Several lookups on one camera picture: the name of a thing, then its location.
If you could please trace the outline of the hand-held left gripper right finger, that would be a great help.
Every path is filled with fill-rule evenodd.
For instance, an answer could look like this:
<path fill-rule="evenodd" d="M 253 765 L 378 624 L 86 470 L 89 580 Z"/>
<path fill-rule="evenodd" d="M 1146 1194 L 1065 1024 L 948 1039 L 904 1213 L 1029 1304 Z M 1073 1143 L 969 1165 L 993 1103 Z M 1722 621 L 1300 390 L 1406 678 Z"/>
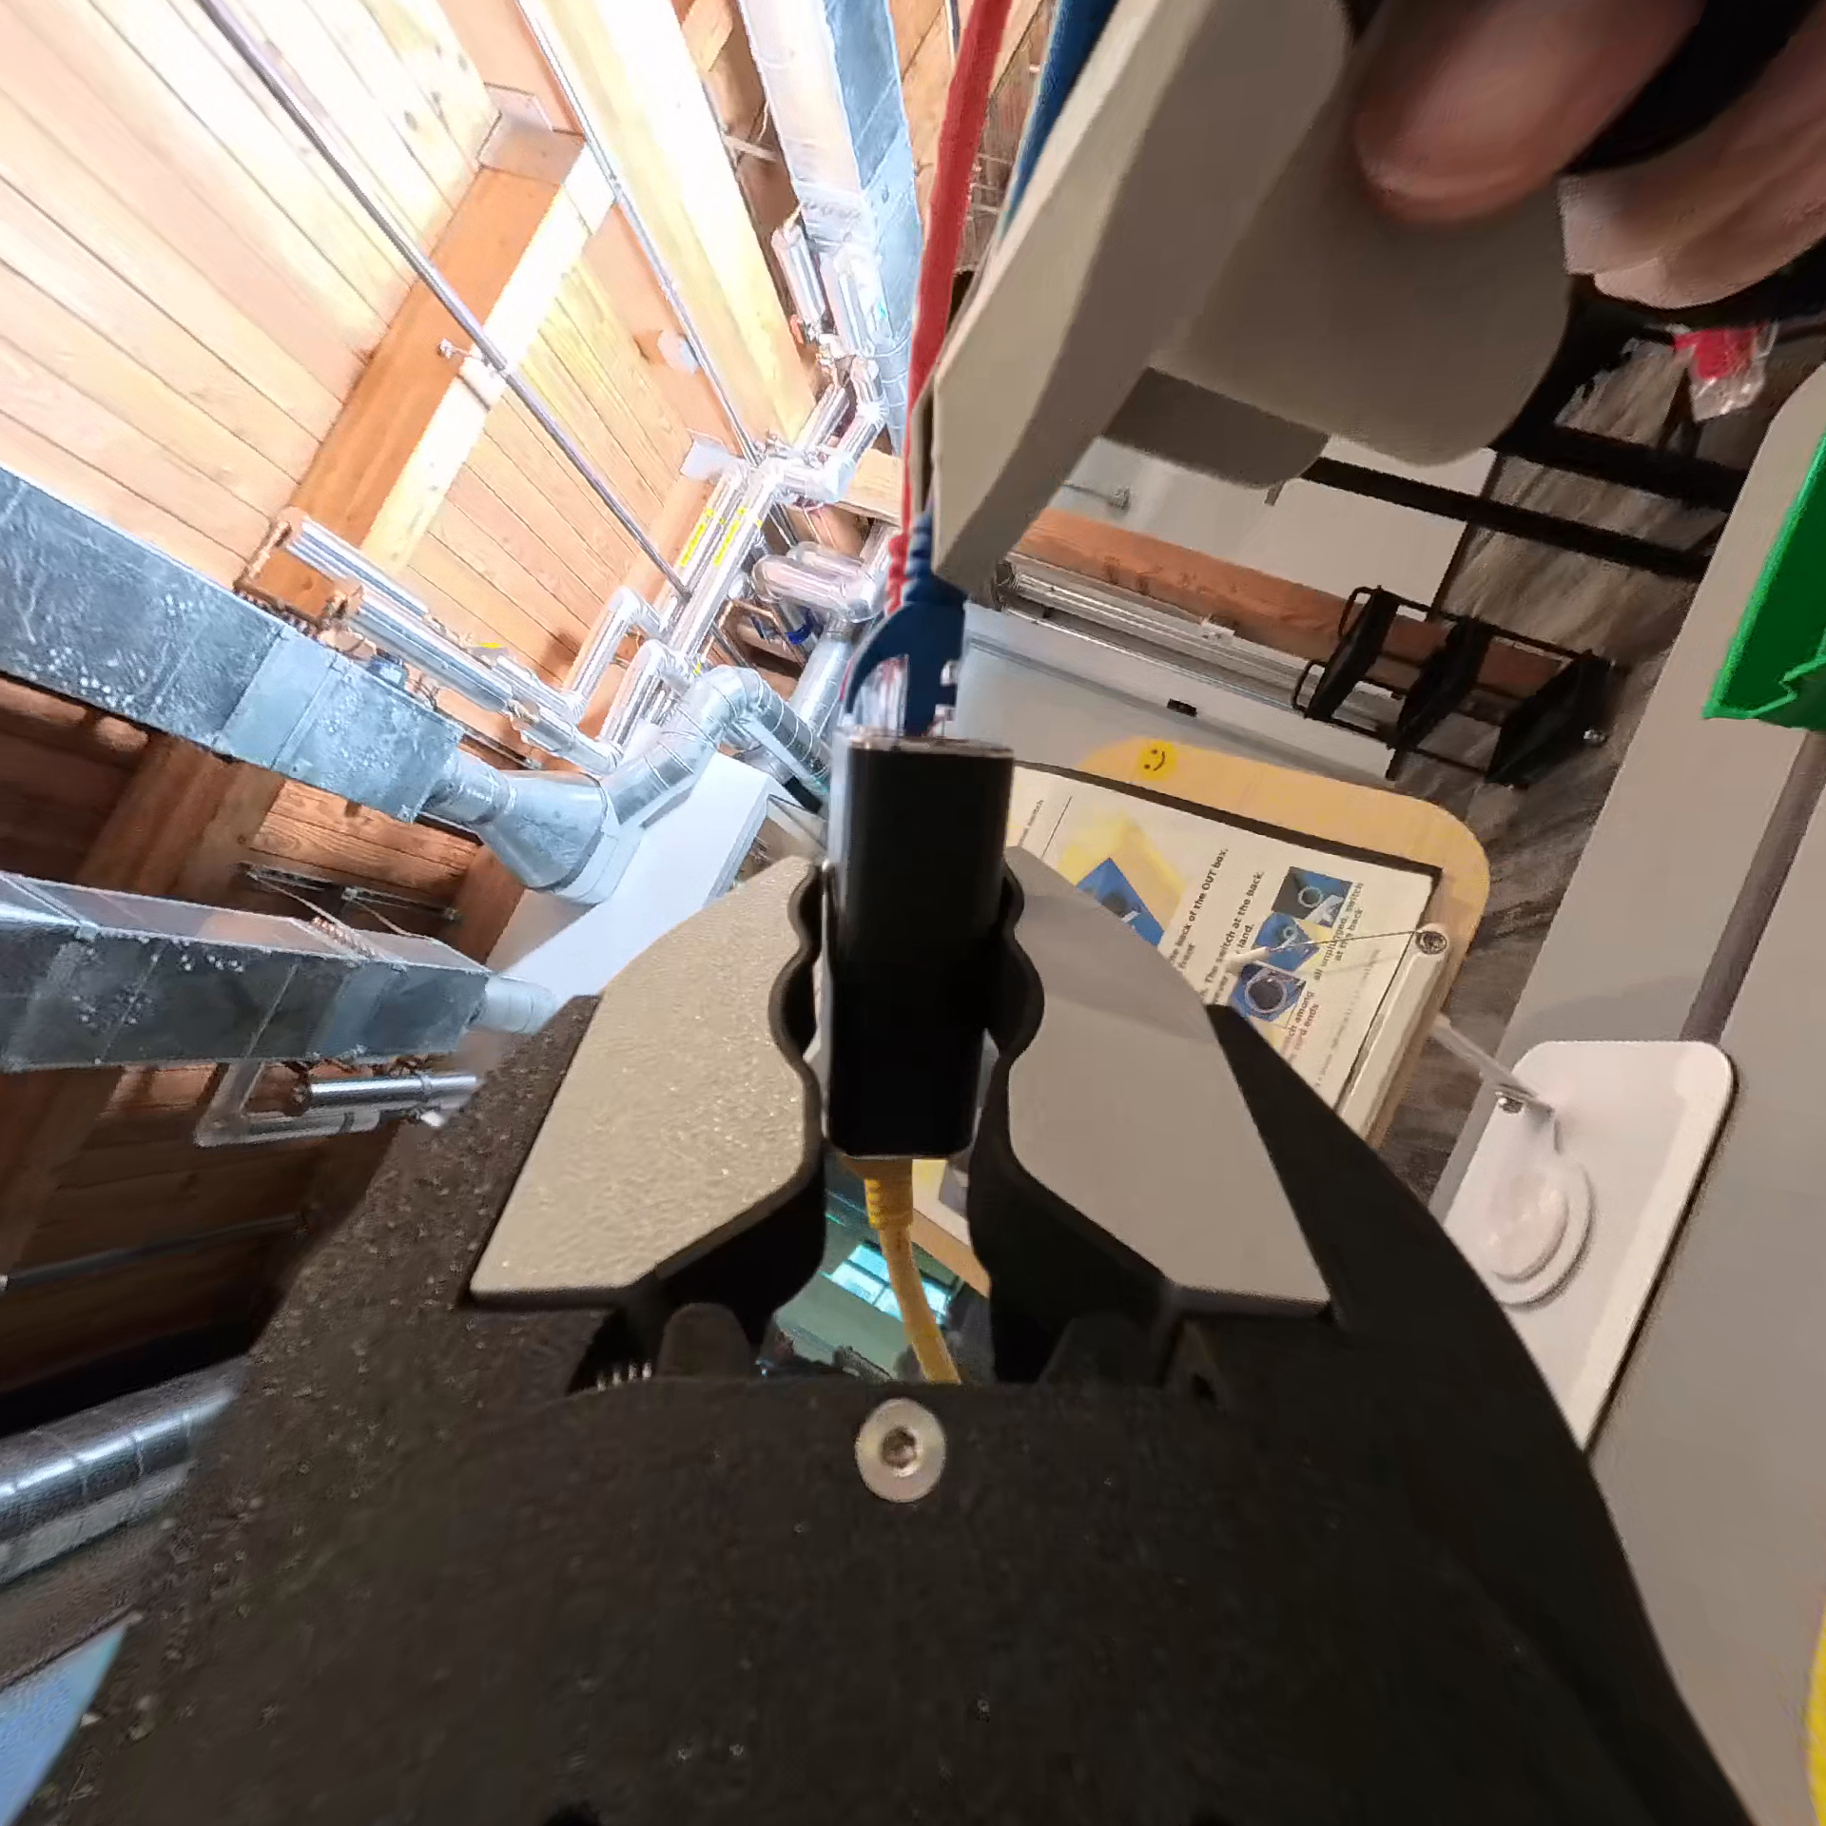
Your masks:
<path fill-rule="evenodd" d="M 1311 1318 L 1319 1266 L 1181 973 L 1025 849 L 1006 852 L 969 1155 L 1000 1318 Z"/>

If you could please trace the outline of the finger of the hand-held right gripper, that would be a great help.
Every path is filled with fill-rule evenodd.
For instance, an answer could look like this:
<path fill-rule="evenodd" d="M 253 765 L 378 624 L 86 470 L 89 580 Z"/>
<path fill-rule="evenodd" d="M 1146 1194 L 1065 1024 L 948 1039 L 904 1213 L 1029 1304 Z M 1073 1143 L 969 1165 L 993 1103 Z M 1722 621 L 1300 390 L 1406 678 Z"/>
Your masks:
<path fill-rule="evenodd" d="M 1343 4 L 1120 4 L 950 331 L 933 569 L 988 582 L 1146 370 L 1434 468 L 1506 430 L 1568 320 L 1554 191 L 1450 228 L 1366 195 Z"/>
<path fill-rule="evenodd" d="M 1121 450 L 1254 494 L 1307 475 L 1332 440 L 1326 430 L 1157 370 L 1138 377 L 1101 436 Z"/>

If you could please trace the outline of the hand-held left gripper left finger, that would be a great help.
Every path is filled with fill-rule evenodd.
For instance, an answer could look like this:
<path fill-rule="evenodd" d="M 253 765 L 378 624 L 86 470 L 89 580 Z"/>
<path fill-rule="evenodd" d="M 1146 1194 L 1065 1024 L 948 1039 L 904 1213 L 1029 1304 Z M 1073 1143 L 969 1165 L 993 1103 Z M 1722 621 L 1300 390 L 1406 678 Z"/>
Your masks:
<path fill-rule="evenodd" d="M 502 1309 L 775 1310 L 827 1245 L 822 872 L 785 858 L 610 978 L 475 1259 Z"/>

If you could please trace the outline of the black ethernet splitter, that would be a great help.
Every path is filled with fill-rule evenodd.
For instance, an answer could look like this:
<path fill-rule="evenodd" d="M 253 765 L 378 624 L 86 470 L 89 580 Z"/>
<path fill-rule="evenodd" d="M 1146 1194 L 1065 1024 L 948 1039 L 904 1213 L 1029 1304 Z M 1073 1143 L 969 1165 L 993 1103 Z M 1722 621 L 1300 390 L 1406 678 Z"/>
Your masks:
<path fill-rule="evenodd" d="M 969 1145 L 1013 771 L 1003 745 L 934 736 L 837 755 L 822 1036 L 828 1140 L 855 1160 Z"/>

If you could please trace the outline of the person's right hand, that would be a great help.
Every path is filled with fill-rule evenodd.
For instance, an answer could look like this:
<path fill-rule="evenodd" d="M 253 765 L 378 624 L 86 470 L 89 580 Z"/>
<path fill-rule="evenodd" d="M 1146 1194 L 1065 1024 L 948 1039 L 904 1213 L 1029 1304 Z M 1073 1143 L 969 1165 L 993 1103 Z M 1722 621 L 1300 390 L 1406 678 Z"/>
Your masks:
<path fill-rule="evenodd" d="M 1619 168 L 1586 150 L 1698 47 L 1706 4 L 1400 4 L 1366 67 L 1355 159 L 1397 220 L 1451 226 L 1554 191 L 1568 271 L 1685 326 L 1821 252 L 1821 4 L 1742 94 Z"/>

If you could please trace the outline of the instruction sheet on board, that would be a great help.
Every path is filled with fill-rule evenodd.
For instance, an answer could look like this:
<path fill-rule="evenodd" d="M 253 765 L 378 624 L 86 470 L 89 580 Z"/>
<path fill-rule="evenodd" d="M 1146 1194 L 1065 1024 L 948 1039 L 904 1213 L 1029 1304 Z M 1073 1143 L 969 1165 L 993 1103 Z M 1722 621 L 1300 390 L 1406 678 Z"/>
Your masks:
<path fill-rule="evenodd" d="M 1173 739 L 1019 763 L 1010 843 L 1243 1018 L 1351 1131 L 1392 1129 L 1491 870 L 1440 807 Z"/>

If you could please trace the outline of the silver insulated pipe bundle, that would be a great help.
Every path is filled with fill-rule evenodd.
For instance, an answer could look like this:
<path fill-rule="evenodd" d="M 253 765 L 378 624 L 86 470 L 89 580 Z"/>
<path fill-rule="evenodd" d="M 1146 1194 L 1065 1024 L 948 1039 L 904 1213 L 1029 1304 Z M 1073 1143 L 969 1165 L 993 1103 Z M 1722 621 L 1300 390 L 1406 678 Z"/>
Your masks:
<path fill-rule="evenodd" d="M 832 630 L 859 630 L 883 609 L 887 545 L 870 540 L 861 557 L 798 541 L 768 551 L 768 522 L 785 505 L 835 507 L 877 435 L 885 401 L 877 365 L 852 356 L 815 404 L 798 445 L 772 447 L 758 464 L 730 464 L 680 559 L 678 584 L 658 599 L 619 584 L 566 685 L 553 685 L 505 651 L 470 645 L 377 561 L 297 510 L 273 523 L 279 545 L 327 579 L 334 618 L 381 655 L 407 666 L 428 689 L 507 718 L 544 755 L 605 777 L 632 734 L 662 715 L 713 660 L 724 609 L 769 610 L 773 641 L 811 652 Z"/>

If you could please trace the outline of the green plastic bin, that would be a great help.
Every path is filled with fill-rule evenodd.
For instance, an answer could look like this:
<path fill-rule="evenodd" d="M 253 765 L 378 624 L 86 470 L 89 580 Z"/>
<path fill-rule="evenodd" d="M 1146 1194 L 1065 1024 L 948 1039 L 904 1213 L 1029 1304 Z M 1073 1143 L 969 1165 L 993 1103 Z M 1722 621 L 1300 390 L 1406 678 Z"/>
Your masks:
<path fill-rule="evenodd" d="M 1823 733 L 1821 443 L 1771 540 L 1701 715 Z"/>

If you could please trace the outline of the long rectangular metal duct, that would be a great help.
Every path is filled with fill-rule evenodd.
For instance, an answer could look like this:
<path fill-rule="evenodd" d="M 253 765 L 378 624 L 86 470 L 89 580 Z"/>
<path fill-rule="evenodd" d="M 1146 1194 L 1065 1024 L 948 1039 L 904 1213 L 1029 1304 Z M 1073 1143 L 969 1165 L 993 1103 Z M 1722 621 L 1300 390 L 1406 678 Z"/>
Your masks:
<path fill-rule="evenodd" d="M 744 3 L 747 51 L 837 343 L 873 365 L 903 450 L 922 214 L 887 3 Z"/>

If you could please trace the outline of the clear bracket metal cylinder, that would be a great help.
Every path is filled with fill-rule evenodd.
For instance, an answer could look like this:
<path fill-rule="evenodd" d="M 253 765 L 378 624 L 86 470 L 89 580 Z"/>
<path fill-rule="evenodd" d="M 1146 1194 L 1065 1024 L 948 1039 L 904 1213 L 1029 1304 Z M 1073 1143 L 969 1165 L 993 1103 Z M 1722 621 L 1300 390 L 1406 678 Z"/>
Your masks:
<path fill-rule="evenodd" d="M 266 1061 L 223 1066 L 194 1123 L 203 1151 L 261 1147 L 290 1141 L 367 1134 L 398 1121 L 441 1126 L 467 1106 L 480 1077 L 472 1072 L 407 1072 L 367 1078 L 292 1078 L 271 1106 L 257 1106 Z"/>

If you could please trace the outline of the round spiral metal duct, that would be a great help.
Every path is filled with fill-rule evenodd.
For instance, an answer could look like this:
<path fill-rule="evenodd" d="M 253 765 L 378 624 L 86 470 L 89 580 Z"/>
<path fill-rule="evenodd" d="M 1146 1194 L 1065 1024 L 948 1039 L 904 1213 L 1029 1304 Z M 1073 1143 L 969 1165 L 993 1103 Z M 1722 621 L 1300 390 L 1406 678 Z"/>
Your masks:
<path fill-rule="evenodd" d="M 467 831 L 528 889 L 577 907 L 610 898 L 643 834 L 675 811 L 729 745 L 758 751 L 822 805 L 837 708 L 778 695 L 754 670 L 702 673 L 602 779 L 537 779 L 456 753 L 424 811 Z"/>
<path fill-rule="evenodd" d="M 156 1515 L 187 1483 L 245 1358 L 21 1431 L 2 1444 L 2 1585 Z"/>

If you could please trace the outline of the wide rectangular metal duct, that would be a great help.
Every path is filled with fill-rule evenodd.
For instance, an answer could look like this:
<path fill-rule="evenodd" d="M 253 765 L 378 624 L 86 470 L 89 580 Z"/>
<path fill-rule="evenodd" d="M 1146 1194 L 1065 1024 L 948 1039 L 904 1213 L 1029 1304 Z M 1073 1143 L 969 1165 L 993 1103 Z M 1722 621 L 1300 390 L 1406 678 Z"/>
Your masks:
<path fill-rule="evenodd" d="M 2 672 L 403 821 L 460 745 L 381 673 L 11 470 Z"/>
<path fill-rule="evenodd" d="M 558 998 L 441 942 L 2 877 L 2 1069 L 441 1059 Z"/>

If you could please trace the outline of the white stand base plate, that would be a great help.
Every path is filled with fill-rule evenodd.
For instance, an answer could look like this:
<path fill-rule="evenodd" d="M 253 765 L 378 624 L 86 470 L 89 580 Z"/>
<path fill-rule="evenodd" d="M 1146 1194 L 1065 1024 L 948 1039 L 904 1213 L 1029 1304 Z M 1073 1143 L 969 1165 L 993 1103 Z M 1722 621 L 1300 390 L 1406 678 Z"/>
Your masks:
<path fill-rule="evenodd" d="M 1720 1141 L 1733 1064 L 1710 1041 L 1541 1041 L 1516 1066 L 1447 1045 L 1491 1111 L 1446 1232 L 1586 1448 Z"/>

